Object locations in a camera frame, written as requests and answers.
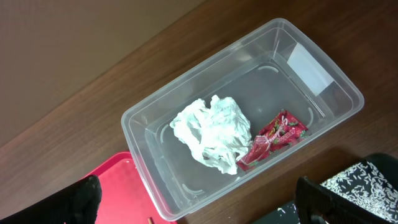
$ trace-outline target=plastic tray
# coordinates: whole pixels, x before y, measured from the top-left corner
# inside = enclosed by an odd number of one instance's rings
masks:
[[[153,224],[167,222],[159,216],[139,177],[129,152],[119,152],[89,173],[99,177],[102,200],[96,224]]]

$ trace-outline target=beige wall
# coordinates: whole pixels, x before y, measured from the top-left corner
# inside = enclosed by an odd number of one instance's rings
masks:
[[[204,0],[1,0],[0,146]]]

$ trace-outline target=container label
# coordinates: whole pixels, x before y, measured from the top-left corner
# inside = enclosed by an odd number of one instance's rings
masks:
[[[301,44],[294,47],[287,64],[303,80],[315,96],[318,96],[334,79]]]

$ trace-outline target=wood grain surface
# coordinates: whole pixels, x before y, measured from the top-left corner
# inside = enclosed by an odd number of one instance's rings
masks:
[[[0,148],[0,218],[125,151],[123,112],[276,17],[340,66],[364,109],[179,223],[250,223],[292,199],[301,175],[322,181],[374,152],[398,157],[398,1],[207,1]]]

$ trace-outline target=black and white fabric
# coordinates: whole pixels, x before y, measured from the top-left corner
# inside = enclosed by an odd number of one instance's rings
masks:
[[[391,223],[398,223],[398,191],[369,161],[351,166],[322,186]]]

